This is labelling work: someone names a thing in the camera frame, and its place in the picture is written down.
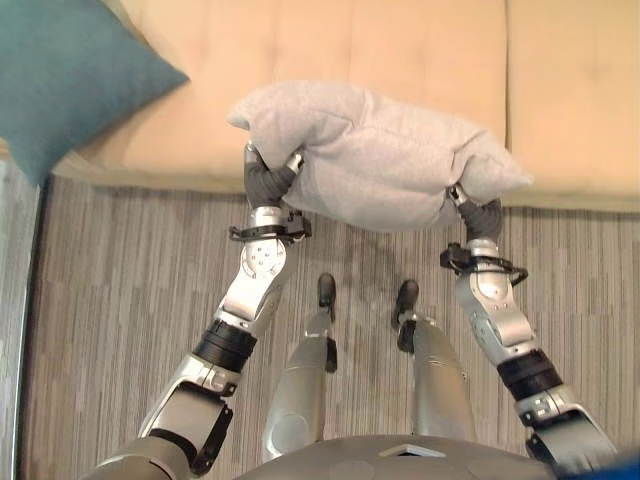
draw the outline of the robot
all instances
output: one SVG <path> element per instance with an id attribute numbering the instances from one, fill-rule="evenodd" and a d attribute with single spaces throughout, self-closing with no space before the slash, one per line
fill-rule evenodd
<path id="1" fill-rule="evenodd" d="M 311 236 L 304 216 L 281 206 L 303 163 L 302 153 L 295 152 L 284 167 L 268 170 L 255 146 L 247 144 L 245 188 L 252 211 L 247 228 L 230 229 L 231 239 L 243 243 L 238 274 L 138 438 L 86 480 L 186 480 L 209 472 L 233 416 L 225 399 L 235 393 L 257 339 L 275 317 L 297 259 L 296 244 Z M 331 338 L 336 286 L 331 275 L 323 274 L 318 312 L 306 323 L 267 417 L 265 463 L 239 478 L 553 479 L 612 461 L 616 448 L 562 381 L 514 301 L 513 287 L 527 271 L 500 257 L 500 202 L 476 205 L 460 185 L 447 194 L 467 226 L 467 242 L 448 245 L 440 264 L 457 275 L 456 299 L 515 399 L 530 431 L 531 458 L 476 443 L 458 357 L 435 322 L 414 311 L 419 289 L 412 280 L 400 288 L 391 320 L 399 349 L 413 355 L 412 435 L 323 441 L 325 380 L 337 368 Z"/>

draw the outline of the pillow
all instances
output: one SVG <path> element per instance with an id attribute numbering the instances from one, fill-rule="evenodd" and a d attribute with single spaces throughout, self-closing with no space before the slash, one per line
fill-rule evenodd
<path id="1" fill-rule="evenodd" d="M 0 0 L 0 137 L 33 184 L 187 80 L 99 0 Z"/>
<path id="2" fill-rule="evenodd" d="M 284 197 L 289 205 L 370 230 L 455 220 L 446 188 L 456 182 L 480 203 L 532 182 L 487 130 L 349 85 L 266 86 L 228 120 L 251 132 L 270 168 L 302 147 L 305 164 Z"/>

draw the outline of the couch cushion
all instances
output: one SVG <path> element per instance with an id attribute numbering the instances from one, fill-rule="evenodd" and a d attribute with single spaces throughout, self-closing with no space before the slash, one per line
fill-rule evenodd
<path id="1" fill-rule="evenodd" d="M 99 0 L 0 3 L 0 136 L 33 184 L 81 146 L 187 78 Z"/>
<path id="2" fill-rule="evenodd" d="M 281 80 L 334 80 L 505 132 L 501 0 L 122 0 L 148 43 L 191 82 L 82 149 L 95 181 L 241 186 L 247 135 L 231 107 Z M 74 168 L 59 171 L 73 175 Z"/>
<path id="3" fill-rule="evenodd" d="M 640 210 L 639 5 L 508 2 L 510 146 L 536 177 L 523 201 Z"/>

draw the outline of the cushion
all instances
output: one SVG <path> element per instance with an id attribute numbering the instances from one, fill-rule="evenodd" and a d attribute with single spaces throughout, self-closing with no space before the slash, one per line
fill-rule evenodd
<path id="1" fill-rule="evenodd" d="M 640 2 L 511 0 L 509 129 L 522 200 L 640 210 Z"/>
<path id="2" fill-rule="evenodd" d="M 242 191 L 247 134 L 226 115 L 255 88 L 284 80 L 360 85 L 504 138 L 503 0 L 121 3 L 149 45 L 191 81 L 67 157 L 60 175 Z"/>
<path id="3" fill-rule="evenodd" d="M 34 184 L 187 80 L 99 0 L 0 0 L 0 65 L 0 137 Z"/>
<path id="4" fill-rule="evenodd" d="M 456 182 L 479 202 L 531 183 L 486 129 L 345 84 L 267 86 L 229 121 L 250 131 L 270 168 L 303 149 L 288 204 L 371 230 L 455 220 L 446 188 Z"/>

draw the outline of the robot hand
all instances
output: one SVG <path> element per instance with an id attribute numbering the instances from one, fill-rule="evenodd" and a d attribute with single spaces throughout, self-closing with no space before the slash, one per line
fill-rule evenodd
<path id="1" fill-rule="evenodd" d="M 233 416 L 225 398 L 235 392 L 257 339 L 275 317 L 296 260 L 294 244 L 311 235 L 300 212 L 284 214 L 280 207 L 302 163 L 295 152 L 284 167 L 270 171 L 247 144 L 245 189 L 252 211 L 248 228 L 230 229 L 231 240 L 244 244 L 238 274 L 145 418 L 139 438 L 87 480 L 186 480 L 211 469 Z"/>
<path id="2" fill-rule="evenodd" d="M 533 430 L 527 441 L 529 454 L 559 475 L 606 465 L 615 447 L 563 383 L 513 298 L 513 287 L 528 274 L 498 253 L 500 202 L 478 206 L 459 185 L 449 190 L 449 197 L 467 226 L 467 245 L 450 244 L 440 264 L 458 275 L 456 299 L 478 344 L 516 400 L 522 423 Z"/>

